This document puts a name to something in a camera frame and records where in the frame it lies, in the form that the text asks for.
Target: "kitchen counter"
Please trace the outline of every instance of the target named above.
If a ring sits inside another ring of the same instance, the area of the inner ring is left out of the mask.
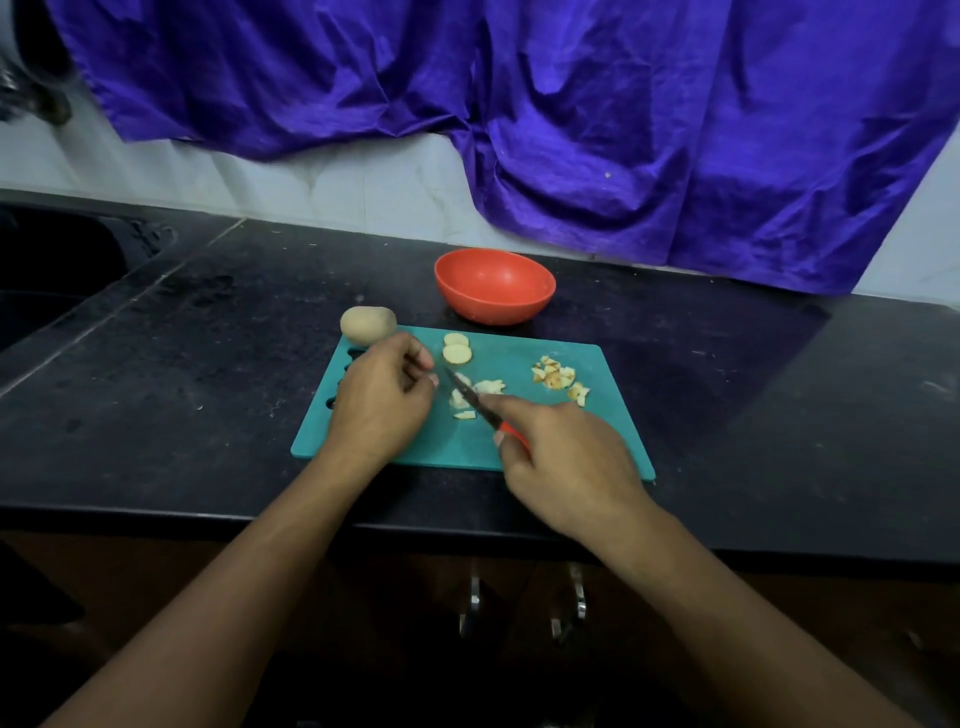
[[[157,214],[178,244],[0,353],[0,527],[227,538],[303,467],[290,444],[344,309],[483,330],[434,283],[449,246]],[[554,300],[503,332],[603,348],[653,497],[707,546],[747,569],[955,575],[960,312],[540,262]],[[337,547],[584,555],[500,473],[398,466]]]

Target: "hand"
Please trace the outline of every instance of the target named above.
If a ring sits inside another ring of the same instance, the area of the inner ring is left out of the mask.
[[[555,531],[594,553],[637,515],[659,511],[640,483],[634,457],[611,426],[573,402],[552,407],[503,395],[481,398],[530,443],[512,435],[500,448],[507,487]]]
[[[409,333],[374,344],[340,382],[323,450],[375,468],[372,477],[423,426],[439,382],[431,369],[430,352]]]

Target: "whole potato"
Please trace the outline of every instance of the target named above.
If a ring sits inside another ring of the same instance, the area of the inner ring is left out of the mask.
[[[356,305],[340,317],[340,331],[357,347],[371,347],[396,331],[396,314],[378,305]]]

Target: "cabinet handle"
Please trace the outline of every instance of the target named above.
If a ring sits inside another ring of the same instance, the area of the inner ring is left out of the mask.
[[[558,646],[564,646],[573,631],[587,621],[587,594],[584,592],[584,576],[579,564],[570,564],[570,582],[575,601],[573,614],[566,621],[557,618],[550,620],[550,634]]]
[[[464,640],[476,631],[477,621],[480,619],[480,577],[470,578],[470,604],[467,610],[460,615],[460,637]]]

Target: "cutting board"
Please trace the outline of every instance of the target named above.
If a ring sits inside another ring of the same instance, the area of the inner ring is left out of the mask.
[[[449,330],[399,328],[410,331],[426,345],[437,361],[442,361],[440,352],[444,347],[444,335],[450,333]],[[473,358],[467,364],[453,369],[464,373],[474,382],[481,379],[503,379],[507,385],[505,394],[541,404],[568,401],[566,392],[555,392],[535,382],[530,369],[542,356],[549,356],[565,367],[576,369],[577,381],[590,388],[586,410],[602,417],[620,433],[644,480],[655,478],[654,467],[643,443],[640,442],[627,405],[620,396],[620,390],[613,380],[613,374],[600,347],[488,333],[465,333],[465,336],[470,341]],[[323,443],[330,423],[337,385],[344,378],[344,372],[353,358],[360,353],[362,351],[355,349],[346,338],[341,338],[330,357],[320,386],[317,387],[317,394],[303,418],[297,438],[290,447],[290,452],[295,457],[311,458]],[[502,470],[500,456],[493,444],[492,431],[486,421],[480,417],[476,420],[455,420],[454,411],[449,404],[449,388],[444,387],[441,378],[441,388],[434,399],[426,424],[417,439],[394,462],[434,468]]]

